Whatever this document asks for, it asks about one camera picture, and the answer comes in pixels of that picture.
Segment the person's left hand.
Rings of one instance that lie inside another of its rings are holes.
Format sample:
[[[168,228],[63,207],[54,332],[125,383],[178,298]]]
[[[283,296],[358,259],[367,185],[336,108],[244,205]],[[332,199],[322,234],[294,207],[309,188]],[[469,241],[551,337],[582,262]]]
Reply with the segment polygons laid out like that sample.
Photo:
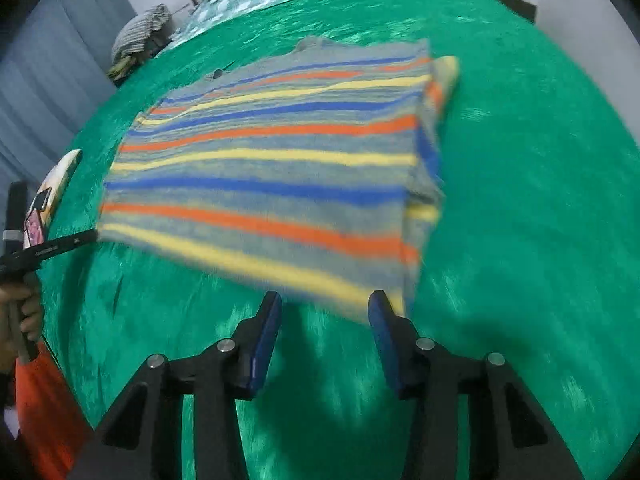
[[[43,308],[41,286],[34,272],[1,285],[1,373],[9,374],[16,360],[32,362],[39,354]]]

